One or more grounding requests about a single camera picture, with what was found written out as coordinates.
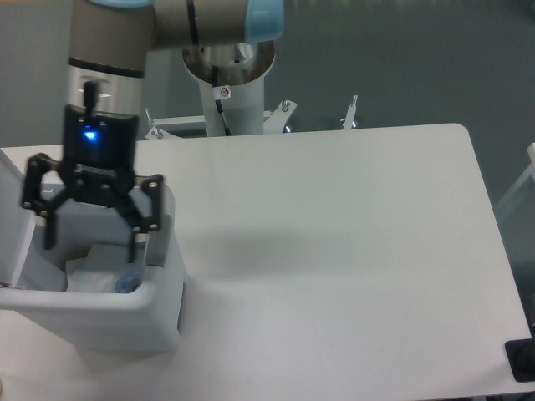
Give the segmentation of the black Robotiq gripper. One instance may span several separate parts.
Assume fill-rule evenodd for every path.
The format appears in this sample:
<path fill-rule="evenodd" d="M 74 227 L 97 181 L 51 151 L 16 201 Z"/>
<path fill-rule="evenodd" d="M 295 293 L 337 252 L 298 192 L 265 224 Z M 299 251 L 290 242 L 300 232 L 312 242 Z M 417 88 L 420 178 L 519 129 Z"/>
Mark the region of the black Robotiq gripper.
<path fill-rule="evenodd" d="M 32 155 L 26 166 L 20 205 L 45 219 L 43 248 L 54 248 L 57 210 L 69 199 L 78 203 L 114 207 L 130 228 L 127 262 L 136 259 L 136 237 L 161 228 L 163 175 L 134 172 L 135 114 L 88 113 L 85 108 L 64 109 L 63 158 Z M 42 197 L 43 177 L 58 171 L 64 188 L 53 198 Z"/>

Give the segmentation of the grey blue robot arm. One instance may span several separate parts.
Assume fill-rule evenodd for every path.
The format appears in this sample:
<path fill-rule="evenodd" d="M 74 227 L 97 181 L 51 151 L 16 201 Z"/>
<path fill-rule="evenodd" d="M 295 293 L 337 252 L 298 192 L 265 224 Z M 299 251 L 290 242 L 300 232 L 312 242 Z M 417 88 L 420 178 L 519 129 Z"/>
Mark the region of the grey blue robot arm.
<path fill-rule="evenodd" d="M 165 180 L 135 173 L 147 55 L 157 48 L 269 44 L 280 38 L 280 1 L 76 1 L 72 8 L 63 155 L 28 159 L 20 204 L 56 243 L 67 201 L 112 208 L 130 238 L 162 227 Z"/>

